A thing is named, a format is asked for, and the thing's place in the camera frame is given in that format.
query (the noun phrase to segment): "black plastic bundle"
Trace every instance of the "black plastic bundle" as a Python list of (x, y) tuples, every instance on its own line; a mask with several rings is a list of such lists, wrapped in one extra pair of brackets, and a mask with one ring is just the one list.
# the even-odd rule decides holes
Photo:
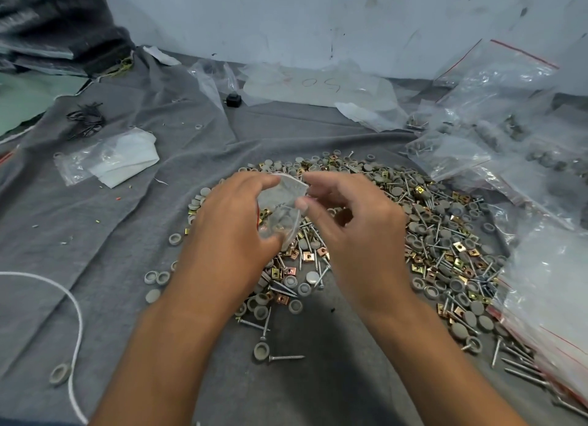
[(131, 49), (106, 0), (0, 0), (0, 71), (93, 76)]

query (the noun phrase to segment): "wall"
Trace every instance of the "wall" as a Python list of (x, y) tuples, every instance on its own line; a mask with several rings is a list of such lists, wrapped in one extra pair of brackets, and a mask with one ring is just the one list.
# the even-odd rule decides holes
[(137, 44), (310, 68), (351, 58), (365, 71), (397, 78), (431, 79), (480, 38), (557, 60), (588, 31), (588, 0), (108, 2)]

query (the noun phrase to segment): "gray cloth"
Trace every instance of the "gray cloth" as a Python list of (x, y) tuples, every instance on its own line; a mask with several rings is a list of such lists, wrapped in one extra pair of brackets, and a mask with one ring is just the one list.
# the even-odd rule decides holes
[[(132, 125), (157, 137), (161, 161), (113, 190), (93, 178), (66, 188), (52, 162), (57, 151), (68, 153), (97, 140), (63, 140), (65, 115), (93, 101), (104, 103), (100, 110), (109, 121), (99, 137)], [(42, 274), (72, 288), (85, 322), (74, 385), (87, 416), (146, 305), (150, 288), (143, 275), (167, 270), (177, 258), (180, 248), (167, 238), (183, 231), (187, 204), (202, 187), (214, 186), (248, 162), (293, 161), (333, 149), (408, 165), (395, 152), (410, 135), (371, 132), (332, 108), (272, 103), (227, 110), (227, 116), (199, 92), (185, 68), (138, 55), (128, 74), (57, 100), (0, 167), (0, 268)], [(196, 130), (198, 124), (203, 128)], [(76, 422), (66, 386), (48, 385), (55, 365), (70, 360), (77, 336), (75, 310), (62, 299), (42, 282), (3, 279), (0, 415)], [(228, 322), (210, 359), (194, 419), (202, 426), (421, 424), (397, 373), (332, 277), (324, 291), (304, 303), (299, 316), (276, 307), (269, 335), (272, 354), (304, 354), (302, 361), (255, 363), (252, 349), (259, 332)], [(540, 388), (490, 370), (493, 345), (484, 346), (484, 356), (474, 362), (531, 424), (581, 424), (550, 407)]]

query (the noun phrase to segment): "white cord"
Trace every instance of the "white cord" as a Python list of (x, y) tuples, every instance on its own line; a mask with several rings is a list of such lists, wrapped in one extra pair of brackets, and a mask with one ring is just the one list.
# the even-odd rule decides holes
[(77, 341), (75, 344), (75, 349), (73, 351), (73, 357), (72, 357), (72, 363), (71, 363), (72, 372), (71, 372), (70, 377), (68, 378), (68, 394), (70, 396), (70, 403), (72, 405), (73, 411), (75, 412), (77, 418), (83, 424), (88, 424), (88, 419), (86, 418), (86, 416), (84, 415), (82, 410), (77, 405), (77, 401), (75, 399), (75, 393), (74, 393), (75, 363), (77, 361), (77, 353), (79, 352), (79, 347), (82, 345), (82, 334), (84, 333), (84, 324), (82, 322), (82, 310), (80, 310), (79, 304), (77, 303), (77, 300), (75, 299), (74, 295), (70, 293), (70, 290), (65, 288), (63, 285), (58, 284), (57, 282), (52, 281), (51, 279), (48, 279), (47, 277), (43, 277), (43, 276), (39, 276), (37, 274), (31, 274), (31, 273), (20, 273), (18, 271), (0, 271), (0, 276), (1, 275), (3, 275), (3, 276), (32, 277), (33, 279), (37, 279), (39, 281), (46, 282), (49, 285), (53, 285), (54, 287), (63, 291), (67, 295), (67, 297), (69, 297), (71, 299), (71, 302), (73, 302), (73, 305), (75, 306), (75, 309), (77, 311), (77, 320), (79, 322), (79, 329), (77, 331)]

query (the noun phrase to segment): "person's right hand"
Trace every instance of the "person's right hand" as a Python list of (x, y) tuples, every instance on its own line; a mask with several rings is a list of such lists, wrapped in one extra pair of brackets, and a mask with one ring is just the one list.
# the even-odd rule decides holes
[[(360, 317), (412, 295), (405, 266), (406, 215), (362, 174), (307, 172), (298, 209), (320, 230), (337, 284)], [(345, 208), (335, 217), (327, 208)]]

